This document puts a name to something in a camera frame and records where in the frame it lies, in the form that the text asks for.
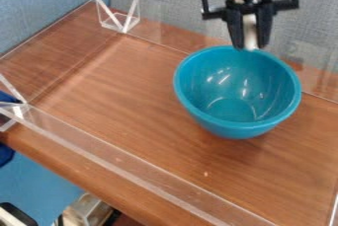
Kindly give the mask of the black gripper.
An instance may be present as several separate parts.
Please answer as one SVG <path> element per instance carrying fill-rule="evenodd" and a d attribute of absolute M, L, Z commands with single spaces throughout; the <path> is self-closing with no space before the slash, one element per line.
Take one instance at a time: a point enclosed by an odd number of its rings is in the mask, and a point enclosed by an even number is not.
<path fill-rule="evenodd" d="M 243 14 L 254 14 L 258 9 L 258 46 L 265 48 L 270 42 L 274 14 L 278 11 L 294 10 L 299 7 L 299 0 L 200 0 L 200 14 L 204 20 L 218 19 L 232 5 L 244 7 Z M 227 10 L 226 22 L 232 45 L 244 48 L 243 17 L 238 10 Z"/>

